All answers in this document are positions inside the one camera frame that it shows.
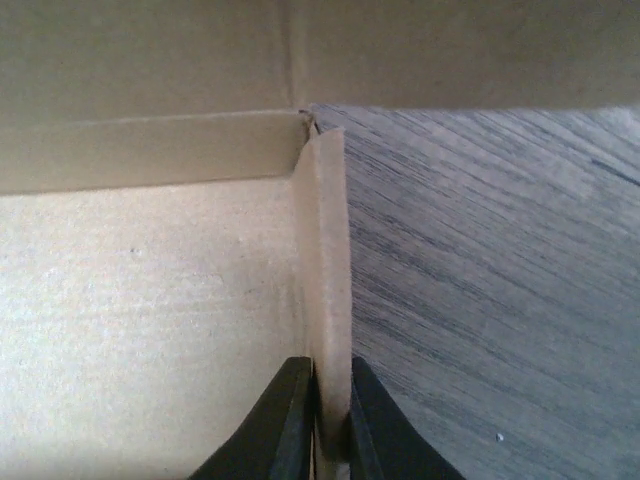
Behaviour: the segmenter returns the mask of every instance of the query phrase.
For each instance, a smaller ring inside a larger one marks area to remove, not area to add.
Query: wooden floor
[[[316,110],[355,350],[420,433],[470,480],[640,479],[640,114]]]

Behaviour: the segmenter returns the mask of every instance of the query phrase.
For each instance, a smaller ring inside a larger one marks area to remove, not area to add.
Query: box side panel
[[[0,193],[131,187],[280,175],[306,115],[189,115],[0,130]]]
[[[291,107],[279,2],[1,0],[0,128]]]
[[[292,181],[308,348],[320,388],[320,479],[344,454],[351,398],[351,267],[340,130],[312,138]]]
[[[304,354],[289,179],[0,198],[0,478],[175,480]]]
[[[302,2],[303,102],[412,108],[640,101],[634,2]]]

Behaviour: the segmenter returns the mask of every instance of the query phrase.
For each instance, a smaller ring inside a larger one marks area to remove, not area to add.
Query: wood grain surface
[[[354,348],[471,479],[640,478],[640,114],[318,106]]]

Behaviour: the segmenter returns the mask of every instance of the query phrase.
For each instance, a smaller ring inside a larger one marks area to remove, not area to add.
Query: cardboard
[[[343,146],[299,109],[640,92],[631,2],[0,0],[0,18],[4,479],[183,478],[297,354],[332,478]]]

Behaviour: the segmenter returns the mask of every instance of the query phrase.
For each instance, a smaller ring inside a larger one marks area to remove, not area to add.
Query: cardboard box
[[[342,134],[299,109],[638,95],[630,4],[472,3],[0,1],[2,478],[184,477],[297,354],[337,457]]]

